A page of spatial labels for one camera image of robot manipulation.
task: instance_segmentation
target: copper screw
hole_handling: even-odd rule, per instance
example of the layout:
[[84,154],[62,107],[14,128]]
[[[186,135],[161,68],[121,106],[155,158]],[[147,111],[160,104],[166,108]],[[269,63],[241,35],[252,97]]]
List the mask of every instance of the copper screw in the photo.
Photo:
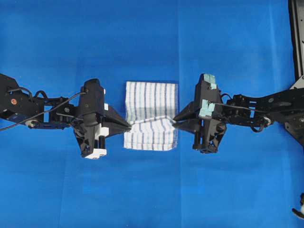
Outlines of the copper screw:
[[11,99],[10,101],[13,105],[16,105],[17,104],[17,100],[16,99]]

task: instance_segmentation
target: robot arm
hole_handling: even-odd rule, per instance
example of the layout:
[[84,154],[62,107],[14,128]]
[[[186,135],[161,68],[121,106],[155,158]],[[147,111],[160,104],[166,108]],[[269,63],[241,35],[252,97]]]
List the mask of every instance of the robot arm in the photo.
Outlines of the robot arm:
[[[68,102],[80,96],[78,106]],[[71,98],[48,98],[44,91],[35,96],[19,87],[16,80],[0,74],[0,118],[30,129],[65,129],[72,127],[81,150],[81,156],[98,159],[106,155],[105,139],[131,129],[131,126],[108,104],[105,103],[105,90],[98,79],[85,82],[81,92]],[[48,122],[44,114],[49,113]]]
[[261,98],[234,95],[226,104],[220,93],[214,76],[202,74],[194,101],[174,117],[174,127],[194,134],[193,149],[216,153],[227,124],[250,127],[258,133],[276,121],[304,145],[304,88]]

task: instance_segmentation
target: folded towel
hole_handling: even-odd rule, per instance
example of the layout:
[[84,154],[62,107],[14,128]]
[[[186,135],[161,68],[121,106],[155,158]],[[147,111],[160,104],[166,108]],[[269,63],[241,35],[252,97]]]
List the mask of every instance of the folded towel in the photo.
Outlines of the folded towel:
[[124,148],[167,151],[177,145],[172,127],[178,113],[178,85],[172,83],[127,82],[125,98],[127,122]]

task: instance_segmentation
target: striped towel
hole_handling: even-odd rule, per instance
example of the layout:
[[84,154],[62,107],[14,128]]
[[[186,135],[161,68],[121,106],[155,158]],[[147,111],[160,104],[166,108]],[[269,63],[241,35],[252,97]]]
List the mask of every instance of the striped towel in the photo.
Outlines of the striped towel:
[[125,98],[127,122],[124,148],[168,151],[177,145],[172,126],[178,113],[178,85],[171,83],[127,82]]

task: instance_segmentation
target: blue backdrop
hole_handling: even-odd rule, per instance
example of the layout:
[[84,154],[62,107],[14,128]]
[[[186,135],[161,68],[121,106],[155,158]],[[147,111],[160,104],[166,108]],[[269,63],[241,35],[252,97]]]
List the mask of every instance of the blue backdrop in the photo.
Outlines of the blue backdrop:
[[[180,108],[200,73],[247,96],[294,82],[286,0],[0,0],[0,14],[1,73],[49,97],[99,78],[122,116],[127,80],[178,82]],[[278,124],[228,126],[214,155],[185,132],[169,152],[123,149],[119,135],[96,161],[80,158],[71,129],[0,138],[3,228],[303,227],[291,213],[303,148]]]

